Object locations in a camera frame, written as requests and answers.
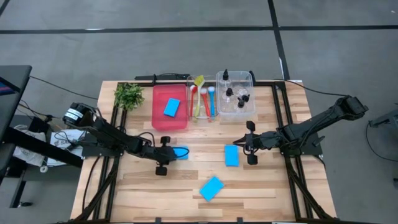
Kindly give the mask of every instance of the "red plastic bin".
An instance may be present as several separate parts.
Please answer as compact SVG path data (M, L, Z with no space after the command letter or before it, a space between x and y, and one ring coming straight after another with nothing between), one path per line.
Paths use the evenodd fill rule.
M170 98L180 100L174 117L164 115ZM152 127L158 131L171 131L187 127L187 86L184 84L156 85L152 94Z

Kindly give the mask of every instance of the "gray floor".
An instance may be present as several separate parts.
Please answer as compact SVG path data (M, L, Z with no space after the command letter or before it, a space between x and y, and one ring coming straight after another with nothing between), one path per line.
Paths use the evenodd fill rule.
M396 1L276 0L281 26L398 24ZM266 0L102 1L11 0L0 29L92 29L167 26L271 25ZM310 88L347 93L369 106L358 121L342 121L321 132L326 171L337 214L344 220L396 223L398 163L381 160L368 148L367 120L395 109L398 99L398 30L283 31L291 79ZM98 96L103 80L133 79L162 72L207 73L253 70L257 78L281 78L274 34L262 32L182 32L151 34L0 35L0 63L30 64L32 75L80 93ZM307 92L312 113L335 98ZM61 116L73 101L31 80L23 97L36 110ZM375 150L398 159L393 130L369 130ZM8 209L15 180L0 187L0 223L67 220L78 172L53 170L46 180L28 182L31 208ZM56 195L62 193L62 202ZM51 214L39 220L38 213Z

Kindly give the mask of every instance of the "blue block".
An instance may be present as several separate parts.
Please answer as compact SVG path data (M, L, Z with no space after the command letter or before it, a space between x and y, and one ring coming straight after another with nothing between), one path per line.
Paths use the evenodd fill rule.
M167 102L166 108L164 109L163 114L167 116L174 117L177 112L178 106L180 105L180 101L170 98Z
M173 147L173 149L174 149L175 155L177 155L177 157L178 157L177 159L183 159L183 160L188 159L189 154L186 155L187 150L185 150L185 149L188 149L188 146L175 146L175 147Z
M225 145L225 165L239 166L238 147L234 145Z
M201 189L200 194L206 199L211 201L214 196L224 187L224 184L217 178L212 177Z

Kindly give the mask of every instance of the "wooden table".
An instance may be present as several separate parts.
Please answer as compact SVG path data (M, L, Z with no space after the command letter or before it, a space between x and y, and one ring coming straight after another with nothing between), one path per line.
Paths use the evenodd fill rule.
M114 105L114 91L118 82L103 82L98 106L110 121ZM304 89L286 83L290 107L295 123L311 117ZM283 108L282 94L279 99ZM155 175L155 161L122 156L114 196L112 222L154 222L161 217L165 222L227 222L243 217L245 221L292 221L294 212L287 181L284 158L279 149L259 151L259 163L249 166L246 156L239 154L239 167L226 167L224 145L241 138L247 131L245 124L189 122L183 131L160 133L152 128L152 87L143 91L144 104L127 114L126 129L130 135L150 131L157 144L161 136L171 136L172 146L188 146L187 161L174 161L167 166L167 176ZM277 127L274 100L270 87L255 87L256 132L274 131ZM121 112L116 124L119 124ZM330 215L335 209L323 165L312 156L302 156L309 191ZM83 192L94 158L84 161L81 170L71 218L82 210ZM102 159L95 167L88 188L86 205L94 196L101 172ZM206 181L217 176L224 188L211 201L206 202L199 189ZM300 210L305 217L302 195L297 189ZM99 217L104 217L105 203Z

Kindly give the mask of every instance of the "potted plant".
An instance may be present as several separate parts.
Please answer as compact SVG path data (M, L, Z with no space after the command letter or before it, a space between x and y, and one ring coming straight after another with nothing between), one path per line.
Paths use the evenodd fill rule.
M127 111L132 111L134 108L141 106L144 102L142 91L143 88L135 83L118 85L118 88L114 92L116 106Z

